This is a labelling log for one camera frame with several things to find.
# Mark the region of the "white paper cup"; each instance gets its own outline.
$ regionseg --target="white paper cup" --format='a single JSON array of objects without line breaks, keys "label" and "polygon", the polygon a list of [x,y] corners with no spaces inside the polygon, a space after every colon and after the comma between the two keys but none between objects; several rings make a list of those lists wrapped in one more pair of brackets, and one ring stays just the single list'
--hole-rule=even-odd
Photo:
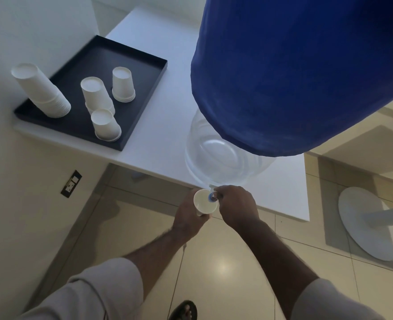
[{"label": "white paper cup", "polygon": [[208,199],[210,193],[210,190],[202,189],[193,196],[193,204],[198,210],[197,215],[210,215],[217,209],[217,204],[219,204],[219,202],[211,202]]},{"label": "white paper cup", "polygon": [[109,110],[95,110],[91,114],[91,121],[98,139],[113,142],[121,136],[121,127]]},{"label": "white paper cup", "polygon": [[11,69],[11,74],[32,101],[48,102],[58,94],[58,88],[34,64],[18,64]]},{"label": "white paper cup", "polygon": [[50,118],[64,117],[71,110],[71,104],[60,91],[51,101],[43,103],[33,101],[33,103]]},{"label": "white paper cup", "polygon": [[115,114],[115,107],[105,84],[97,77],[91,76],[81,81],[81,88],[85,98],[88,112],[98,109],[107,109]]},{"label": "white paper cup", "polygon": [[125,67],[115,67],[112,71],[112,95],[119,102],[131,102],[136,97],[131,71]]}]

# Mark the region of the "rolled-up sleeve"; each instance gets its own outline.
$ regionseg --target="rolled-up sleeve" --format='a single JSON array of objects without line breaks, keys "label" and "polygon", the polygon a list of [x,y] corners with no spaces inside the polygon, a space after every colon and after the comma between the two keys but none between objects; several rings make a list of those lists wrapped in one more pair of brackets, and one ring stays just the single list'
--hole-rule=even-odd
[{"label": "rolled-up sleeve", "polygon": [[72,276],[20,319],[139,319],[142,303],[139,270],[128,259],[114,258]]},{"label": "rolled-up sleeve", "polygon": [[313,281],[300,294],[291,320],[385,320],[373,309],[340,293],[324,279]]}]

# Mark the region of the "white pedestal base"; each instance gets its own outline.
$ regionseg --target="white pedestal base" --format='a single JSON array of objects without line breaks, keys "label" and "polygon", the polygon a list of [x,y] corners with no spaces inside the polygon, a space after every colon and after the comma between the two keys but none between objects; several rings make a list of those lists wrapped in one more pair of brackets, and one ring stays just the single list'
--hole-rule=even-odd
[{"label": "white pedestal base", "polygon": [[374,223],[391,224],[388,212],[382,210],[389,208],[381,199],[363,188],[350,187],[340,194],[339,213],[350,236],[373,257],[392,261],[393,226],[370,226]]}]

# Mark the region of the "tabletop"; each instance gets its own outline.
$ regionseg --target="tabletop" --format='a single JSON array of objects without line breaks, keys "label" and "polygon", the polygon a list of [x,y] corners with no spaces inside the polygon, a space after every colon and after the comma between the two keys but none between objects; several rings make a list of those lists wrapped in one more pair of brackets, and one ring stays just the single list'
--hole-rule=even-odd
[{"label": "tabletop", "polygon": [[[16,119],[23,134],[79,150],[111,163],[187,186],[200,186],[184,161],[190,123],[197,110],[190,62],[199,27],[154,9],[137,7],[107,38],[168,60],[168,67],[123,151]],[[309,220],[304,156],[278,157],[243,187],[259,207]]]}]

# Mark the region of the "electrical outlet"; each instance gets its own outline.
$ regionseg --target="electrical outlet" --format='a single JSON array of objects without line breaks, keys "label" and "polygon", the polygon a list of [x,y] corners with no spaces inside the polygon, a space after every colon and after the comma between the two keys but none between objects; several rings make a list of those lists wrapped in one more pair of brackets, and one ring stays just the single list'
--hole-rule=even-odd
[{"label": "electrical outlet", "polygon": [[79,181],[81,180],[82,175],[78,173],[78,171],[74,171],[71,178],[66,182],[66,185],[61,190],[61,194],[63,194],[66,198],[69,198],[73,192],[73,190],[78,185]]}]

